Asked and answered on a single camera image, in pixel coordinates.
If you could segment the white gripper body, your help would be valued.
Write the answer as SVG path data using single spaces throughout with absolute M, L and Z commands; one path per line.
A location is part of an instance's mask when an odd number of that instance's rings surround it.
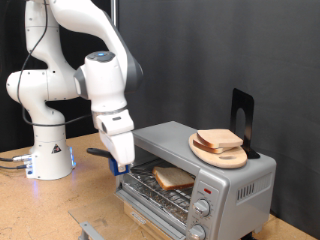
M 119 166 L 131 164 L 135 159 L 134 123 L 127 109 L 115 113 L 98 115 L 95 118 L 100 139 Z

